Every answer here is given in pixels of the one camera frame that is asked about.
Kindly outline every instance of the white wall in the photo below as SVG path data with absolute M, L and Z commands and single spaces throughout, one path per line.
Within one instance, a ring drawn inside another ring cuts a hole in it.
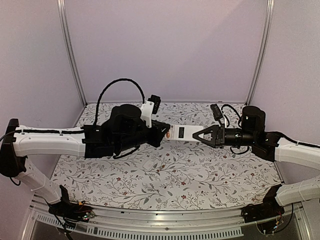
M 68 62 L 56 0 L 0 1 L 0 135 L 10 118 L 70 127 L 82 106 Z M 57 156 L 32 157 L 47 175 Z M 0 239 L 17 240 L 32 193 L 0 175 Z
M 245 102 L 256 65 L 266 0 L 66 1 L 88 102 L 107 83 L 132 78 L 165 101 Z M 139 101 L 117 83 L 105 102 Z
M 252 104 L 266 112 L 266 130 L 320 144 L 320 1 L 276 0 L 271 31 Z M 279 165 L 286 183 L 319 175 Z M 314 239 L 320 238 L 319 200 L 305 204 Z

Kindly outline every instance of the floral pattern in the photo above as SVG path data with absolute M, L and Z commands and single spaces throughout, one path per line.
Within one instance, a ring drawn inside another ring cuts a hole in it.
M 117 105 L 101 104 L 98 124 L 106 121 Z M 240 113 L 243 105 L 233 107 Z M 95 111 L 96 105 L 89 104 L 77 126 L 92 124 Z M 230 127 L 236 127 L 237 115 L 227 107 L 224 113 Z M 154 119 L 204 127 L 216 124 L 208 103 L 162 103 Z M 144 168 L 147 161 L 152 162 L 151 168 Z M 271 186 L 280 183 L 274 164 L 250 151 L 235 155 L 227 147 L 166 140 L 158 148 L 144 144 L 122 159 L 62 155 L 52 180 L 66 186 L 73 201 L 143 210 L 200 210 L 259 203 Z

